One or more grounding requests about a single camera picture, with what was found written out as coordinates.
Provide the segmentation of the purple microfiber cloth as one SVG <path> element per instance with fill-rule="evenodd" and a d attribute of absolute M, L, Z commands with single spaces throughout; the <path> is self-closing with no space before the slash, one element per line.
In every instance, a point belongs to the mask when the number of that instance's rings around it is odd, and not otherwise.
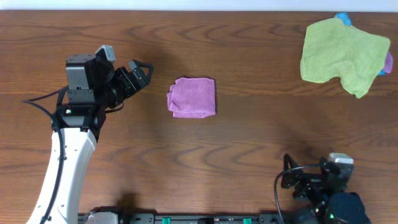
<path fill-rule="evenodd" d="M 215 81 L 179 78 L 167 93 L 167 107 L 174 118 L 206 118 L 216 114 Z"/>

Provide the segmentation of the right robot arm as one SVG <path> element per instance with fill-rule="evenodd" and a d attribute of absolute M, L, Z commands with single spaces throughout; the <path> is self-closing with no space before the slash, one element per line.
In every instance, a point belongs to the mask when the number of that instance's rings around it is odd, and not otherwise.
<path fill-rule="evenodd" d="M 332 152 L 317 164 L 299 166 L 285 154 L 283 162 L 283 171 L 274 181 L 279 223 L 371 224 L 360 196 L 346 191 L 354 170 L 350 156 Z M 294 188 L 294 199 L 307 200 L 310 205 L 283 215 L 277 196 L 278 181 L 283 189 Z"/>

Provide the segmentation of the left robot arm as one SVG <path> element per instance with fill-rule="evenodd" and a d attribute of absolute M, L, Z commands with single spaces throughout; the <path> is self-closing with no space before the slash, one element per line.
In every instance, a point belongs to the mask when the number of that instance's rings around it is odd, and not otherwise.
<path fill-rule="evenodd" d="M 145 88 L 154 67 L 131 60 L 114 68 L 106 54 L 73 55 L 66 61 L 68 85 L 57 92 L 51 120 L 49 166 L 29 223 L 77 223 L 86 170 L 109 113 Z"/>

